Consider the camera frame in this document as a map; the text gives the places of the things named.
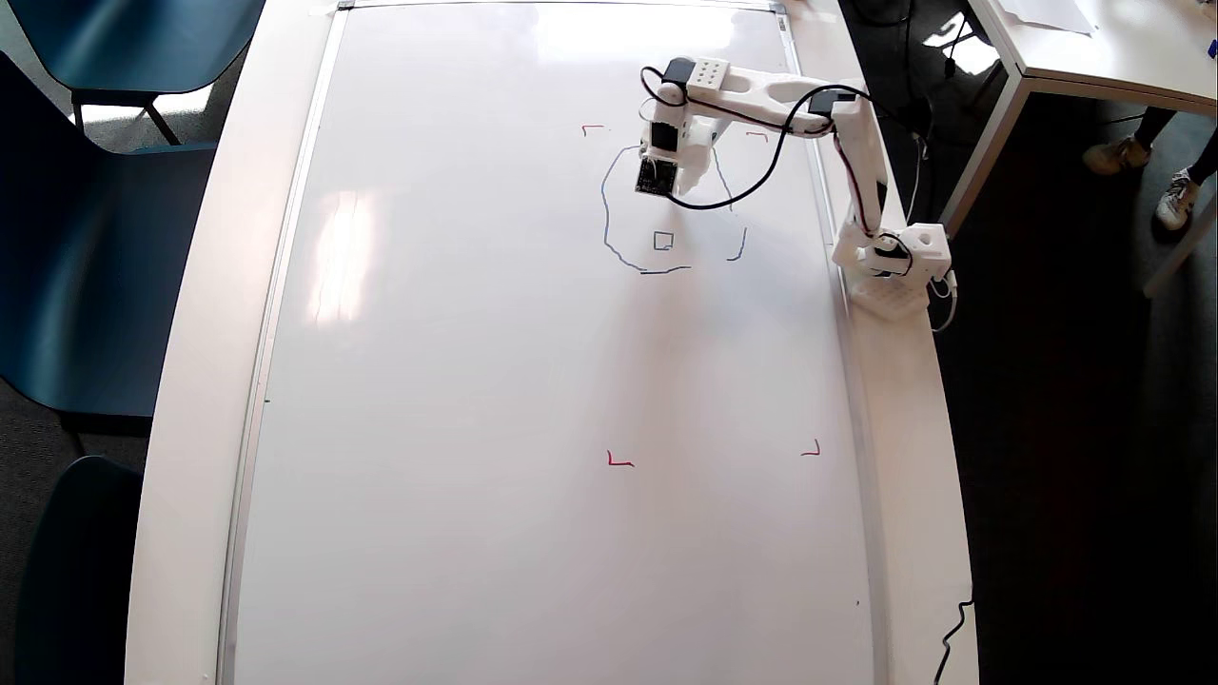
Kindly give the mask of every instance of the white robotic arm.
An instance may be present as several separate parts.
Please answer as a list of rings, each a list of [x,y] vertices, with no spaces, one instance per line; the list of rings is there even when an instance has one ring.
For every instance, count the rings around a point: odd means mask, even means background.
[[[927,282],[946,278],[951,268],[948,239],[940,224],[882,224],[888,171],[871,102],[859,95],[862,88],[677,57],[653,93],[655,115],[643,130],[635,189],[694,210],[726,206],[750,194],[769,173],[722,202],[691,205],[678,197],[708,171],[711,147],[732,121],[786,128],[787,135],[799,138],[833,135],[851,185],[833,261],[849,273],[851,297],[890,319],[924,310]]]

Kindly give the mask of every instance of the person's foot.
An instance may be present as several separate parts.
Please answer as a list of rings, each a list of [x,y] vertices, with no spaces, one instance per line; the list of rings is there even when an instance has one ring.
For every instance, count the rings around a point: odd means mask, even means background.
[[[1125,169],[1139,169],[1150,162],[1150,150],[1141,146],[1133,135],[1112,143],[1093,145],[1083,152],[1083,163],[1091,173],[1112,176]]]
[[[1189,222],[1192,204],[1197,201],[1201,186],[1189,178],[1189,169],[1180,169],[1172,177],[1167,191],[1158,199],[1155,218],[1168,230],[1180,230]]]

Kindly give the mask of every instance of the blue chair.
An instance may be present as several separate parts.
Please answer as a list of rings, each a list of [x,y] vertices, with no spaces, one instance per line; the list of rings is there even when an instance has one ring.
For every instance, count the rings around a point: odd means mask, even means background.
[[[60,475],[17,598],[17,685],[123,683],[141,485],[104,457],[82,457]]]
[[[146,435],[214,146],[107,152],[2,54],[0,93],[0,377],[69,430]]]
[[[152,106],[157,95],[216,80],[250,43],[263,0],[9,0],[46,71],[82,105],[144,107],[166,139],[178,138]]]

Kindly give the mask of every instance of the dark carpet floor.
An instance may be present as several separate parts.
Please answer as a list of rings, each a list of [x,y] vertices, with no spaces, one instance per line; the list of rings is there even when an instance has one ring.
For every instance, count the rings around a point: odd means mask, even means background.
[[[904,10],[901,1],[857,4],[882,18]],[[904,66],[901,28],[862,26],[851,0],[843,5],[877,99],[894,108],[911,94],[933,102],[933,155],[915,204],[915,218],[933,219],[1001,77],[974,111],[968,104],[984,74],[961,71],[945,80],[943,54],[923,45],[944,33],[959,0],[917,2],[912,69]],[[18,41],[11,28],[0,33]],[[7,38],[4,49],[12,54]],[[214,140],[239,69],[225,73],[197,123],[171,124],[199,126]],[[1213,678],[1214,234],[1153,302],[1139,288],[1167,255],[1150,234],[1153,204],[1214,124],[1180,115],[1141,173],[1090,177],[1079,154],[1136,126],[1100,122],[1136,112],[1033,98],[952,244],[961,303],[938,346],[985,685]],[[915,145],[894,122],[883,128],[907,200]],[[146,121],[97,124],[91,135],[116,150],[158,143]],[[84,442],[143,469],[144,440],[85,435]],[[0,384],[0,685],[12,678],[13,608],[29,540],[72,458],[54,414]]]

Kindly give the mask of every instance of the white table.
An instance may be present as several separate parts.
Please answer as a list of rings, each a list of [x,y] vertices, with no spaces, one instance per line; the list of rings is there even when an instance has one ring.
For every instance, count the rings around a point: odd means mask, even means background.
[[[1214,27],[1192,0],[1075,1],[1097,27],[1091,35],[1022,23],[998,0],[970,0],[1007,80],[943,210],[950,235],[968,215],[1032,93],[1218,113],[1218,66],[1206,54]]]
[[[788,2],[803,68],[860,74],[837,4]],[[301,135],[331,18],[312,4],[268,0],[220,140],[186,264],[145,470],[128,617],[127,681],[213,683],[234,483],[268,286]],[[832,155],[822,155],[834,160]],[[826,165],[832,204],[844,169]],[[890,211],[900,211],[895,204]],[[901,324],[851,311],[844,330],[871,424],[864,491],[875,520],[868,558],[883,577],[876,602],[879,680],[926,683],[956,602],[971,594],[960,488],[926,319]],[[952,639],[944,683],[976,683],[972,612]]]

